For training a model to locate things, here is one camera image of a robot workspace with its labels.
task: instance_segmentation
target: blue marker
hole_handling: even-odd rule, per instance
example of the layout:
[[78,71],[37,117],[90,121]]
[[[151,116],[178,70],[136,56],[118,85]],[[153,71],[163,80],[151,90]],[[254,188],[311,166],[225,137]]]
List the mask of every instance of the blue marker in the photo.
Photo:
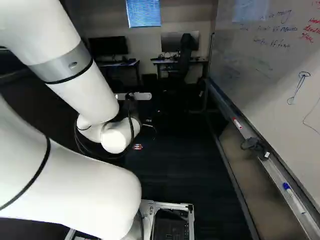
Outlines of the blue marker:
[[291,187],[289,186],[288,183],[284,182],[282,184],[284,190],[290,195],[290,197],[292,198],[294,204],[296,205],[296,207],[298,208],[299,212],[301,214],[305,214],[306,210],[305,208],[302,206],[302,204],[300,203],[299,199],[296,197],[296,195],[294,194],[294,192],[292,191]]

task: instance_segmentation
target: red handwriting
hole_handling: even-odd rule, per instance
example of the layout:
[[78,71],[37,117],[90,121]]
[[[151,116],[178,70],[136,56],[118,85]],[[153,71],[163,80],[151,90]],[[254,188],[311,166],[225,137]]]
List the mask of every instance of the red handwriting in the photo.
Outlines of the red handwriting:
[[314,43],[314,39],[307,32],[303,32],[300,38],[308,40],[312,44]]
[[320,28],[319,27],[317,27],[317,28],[311,27],[311,24],[309,24],[308,26],[305,26],[305,28],[303,30],[305,30],[307,32],[320,34]]
[[310,18],[309,23],[320,24],[320,19]]

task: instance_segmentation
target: whiteboard marker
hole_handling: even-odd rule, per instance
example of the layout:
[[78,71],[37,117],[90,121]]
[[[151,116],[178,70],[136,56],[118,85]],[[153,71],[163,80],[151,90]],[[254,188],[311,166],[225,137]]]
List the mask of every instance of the whiteboard marker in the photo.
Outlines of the whiteboard marker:
[[233,117],[232,120],[234,121],[234,124],[236,125],[236,127],[237,127],[238,129],[242,129],[241,124],[238,122],[238,120],[237,120],[235,117]]
[[296,205],[296,207],[298,208],[299,212],[301,214],[305,214],[306,210],[304,209],[304,207],[301,205],[299,199],[296,197],[296,195],[294,194],[294,192],[291,190],[291,187],[289,186],[288,183],[284,182],[282,184],[284,190],[290,195],[290,197],[292,198],[294,204]]

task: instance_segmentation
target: desk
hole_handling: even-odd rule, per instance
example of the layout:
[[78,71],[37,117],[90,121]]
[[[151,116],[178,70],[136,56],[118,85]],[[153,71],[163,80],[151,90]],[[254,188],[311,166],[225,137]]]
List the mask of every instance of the desk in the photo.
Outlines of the desk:
[[103,62],[99,61],[96,63],[99,68],[134,68],[135,69],[135,76],[136,76],[136,82],[138,86],[141,86],[141,81],[140,81],[140,72],[139,72],[139,65],[140,65],[140,60],[136,60],[133,62],[115,62],[115,63],[110,63],[110,62]]
[[[156,66],[158,80],[161,79],[161,66],[162,65],[173,65],[173,64],[178,63],[177,60],[173,60],[173,59],[151,60],[151,62],[153,63],[153,65]],[[205,77],[207,74],[207,70],[208,70],[208,63],[209,63],[209,61],[207,58],[200,57],[198,60],[191,59],[189,64],[190,65],[201,64],[202,65],[202,77]]]

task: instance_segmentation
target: window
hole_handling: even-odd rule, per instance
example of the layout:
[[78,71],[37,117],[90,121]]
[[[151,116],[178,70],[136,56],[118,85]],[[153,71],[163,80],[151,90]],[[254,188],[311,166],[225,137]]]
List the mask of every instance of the window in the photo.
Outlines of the window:
[[126,0],[129,27],[160,27],[160,0]]

